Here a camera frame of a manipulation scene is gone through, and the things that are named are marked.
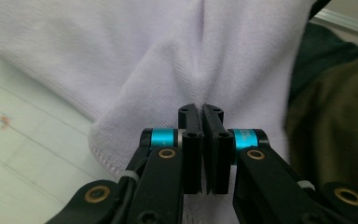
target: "baseboard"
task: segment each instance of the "baseboard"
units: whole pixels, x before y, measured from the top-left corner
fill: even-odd
[[[358,20],[325,8],[314,17],[314,20],[327,22],[358,34]]]

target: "white tile floor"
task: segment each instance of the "white tile floor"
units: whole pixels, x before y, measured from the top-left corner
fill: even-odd
[[[0,60],[0,223],[44,223],[83,185],[110,179],[90,154],[91,122]]]

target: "tile grout line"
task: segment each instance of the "tile grout line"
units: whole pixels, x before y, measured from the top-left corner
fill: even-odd
[[[38,190],[40,190],[43,194],[47,194],[49,197],[57,200],[59,203],[62,204],[62,206],[66,205],[65,202],[63,202],[61,199],[56,198],[54,195],[52,195],[51,193],[49,193],[48,191],[46,191],[45,189],[43,189],[42,187],[38,186],[34,181],[28,179],[26,176],[22,175],[21,173],[19,173],[18,171],[12,169],[11,167],[9,167],[8,165],[6,165],[4,162],[0,161],[0,166],[3,167],[5,170],[7,170],[8,172],[14,173],[15,176],[17,178],[19,178],[22,182],[27,183],[29,186],[32,186],[33,188],[36,188]]]
[[[33,141],[33,142],[36,143],[37,145],[41,146],[41,147],[44,148],[45,150],[47,150],[47,151],[49,151],[50,153],[52,153],[54,156],[56,156],[56,157],[58,157],[58,158],[61,158],[62,160],[64,160],[64,161],[68,162],[69,164],[75,166],[75,168],[77,168],[78,170],[84,172],[86,175],[89,175],[90,177],[92,177],[92,178],[94,178],[94,179],[98,179],[96,176],[90,174],[89,172],[87,172],[87,171],[83,170],[82,168],[78,167],[77,165],[71,163],[71,162],[68,161],[66,158],[63,158],[61,155],[59,155],[58,153],[56,153],[55,151],[52,151],[51,149],[49,149],[49,148],[43,146],[43,145],[40,144],[39,142],[35,141],[33,138],[31,138],[31,137],[29,137],[28,135],[26,135],[26,134],[20,132],[19,130],[15,129],[14,127],[8,126],[8,128],[10,128],[10,129],[14,130],[15,132],[21,134],[21,135],[24,136],[26,139]]]
[[[77,128],[75,128],[75,127],[72,126],[71,124],[65,122],[64,120],[61,120],[60,118],[55,117],[55,116],[52,115],[51,113],[45,111],[43,108],[40,108],[39,106],[34,105],[32,102],[29,102],[28,100],[23,99],[22,97],[20,97],[20,96],[19,96],[18,94],[16,94],[15,92],[9,91],[9,90],[5,89],[4,87],[2,87],[1,85],[0,85],[0,90],[6,91],[6,92],[8,92],[8,93],[10,93],[10,94],[12,94],[12,95],[14,95],[14,96],[16,96],[17,98],[21,99],[21,100],[24,101],[25,103],[27,103],[27,104],[29,104],[29,105],[31,105],[31,106],[37,108],[38,110],[40,110],[40,111],[42,111],[42,112],[48,114],[49,116],[51,116],[51,117],[53,117],[53,118],[55,118],[55,119],[61,121],[62,123],[66,124],[67,126],[71,127],[72,129],[78,131],[79,133],[82,133],[82,134],[84,134],[84,135],[87,136],[86,133],[83,133],[82,131],[78,130]]]

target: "red stain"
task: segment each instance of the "red stain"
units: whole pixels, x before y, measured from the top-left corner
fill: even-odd
[[[2,130],[5,130],[9,125],[10,125],[10,118],[6,117],[6,116],[1,116],[1,121],[4,123],[2,125]]]

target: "white cloth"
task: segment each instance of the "white cloth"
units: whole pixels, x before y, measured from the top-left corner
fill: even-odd
[[[286,158],[289,75],[312,3],[0,0],[0,58],[95,120],[89,145],[112,176],[143,128],[176,127],[191,103],[221,107],[226,128],[265,130]],[[184,222],[238,222],[231,198],[186,196]]]

